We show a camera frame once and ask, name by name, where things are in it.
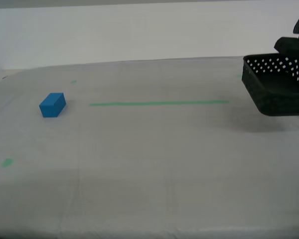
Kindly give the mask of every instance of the green tape line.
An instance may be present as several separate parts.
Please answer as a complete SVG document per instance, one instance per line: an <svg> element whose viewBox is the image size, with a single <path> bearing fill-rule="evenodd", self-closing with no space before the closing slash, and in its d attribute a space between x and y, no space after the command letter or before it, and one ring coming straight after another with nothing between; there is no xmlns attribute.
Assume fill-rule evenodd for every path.
<svg viewBox="0 0 299 239"><path fill-rule="evenodd" d="M167 106L167 105L213 105L227 104L229 101L161 101L161 102L111 102L92 103L89 106Z"/></svg>
<svg viewBox="0 0 299 239"><path fill-rule="evenodd" d="M9 166L11 166L14 162L14 159L12 158L6 158L5 161L2 163L1 167L2 168L8 168Z"/></svg>

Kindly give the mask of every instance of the blue cube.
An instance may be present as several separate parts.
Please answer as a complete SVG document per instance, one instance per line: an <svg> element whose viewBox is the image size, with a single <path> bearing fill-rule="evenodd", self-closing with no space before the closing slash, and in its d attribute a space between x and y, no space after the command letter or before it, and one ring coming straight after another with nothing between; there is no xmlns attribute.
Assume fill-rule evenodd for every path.
<svg viewBox="0 0 299 239"><path fill-rule="evenodd" d="M50 93L39 107L43 117L58 117L65 105L63 93Z"/></svg>

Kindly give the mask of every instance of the white table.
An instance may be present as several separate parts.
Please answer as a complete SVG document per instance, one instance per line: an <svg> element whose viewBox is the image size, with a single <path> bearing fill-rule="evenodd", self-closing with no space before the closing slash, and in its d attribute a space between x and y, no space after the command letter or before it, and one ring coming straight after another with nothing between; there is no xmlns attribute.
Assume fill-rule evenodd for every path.
<svg viewBox="0 0 299 239"><path fill-rule="evenodd" d="M299 238L299 117L260 114L241 72L199 58L0 81L0 236ZM67 106L43 118L51 92ZM89 106L214 100L229 103Z"/></svg>

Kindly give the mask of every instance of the black basket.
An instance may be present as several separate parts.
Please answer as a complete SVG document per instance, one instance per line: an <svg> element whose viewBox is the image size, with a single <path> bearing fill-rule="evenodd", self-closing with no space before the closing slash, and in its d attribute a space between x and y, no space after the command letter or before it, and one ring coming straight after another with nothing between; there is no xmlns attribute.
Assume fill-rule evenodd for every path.
<svg viewBox="0 0 299 239"><path fill-rule="evenodd" d="M261 113L299 115L299 59L279 53L245 56L242 81Z"/></svg>

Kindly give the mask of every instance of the table surface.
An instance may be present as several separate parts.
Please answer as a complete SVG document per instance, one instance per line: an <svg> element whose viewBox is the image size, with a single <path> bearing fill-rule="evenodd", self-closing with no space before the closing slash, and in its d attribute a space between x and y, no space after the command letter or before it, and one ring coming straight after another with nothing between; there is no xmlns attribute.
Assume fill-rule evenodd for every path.
<svg viewBox="0 0 299 239"><path fill-rule="evenodd" d="M299 117L259 113L242 65L129 61L1 80L0 236L299 238ZM67 106L43 118L51 92Z"/></svg>

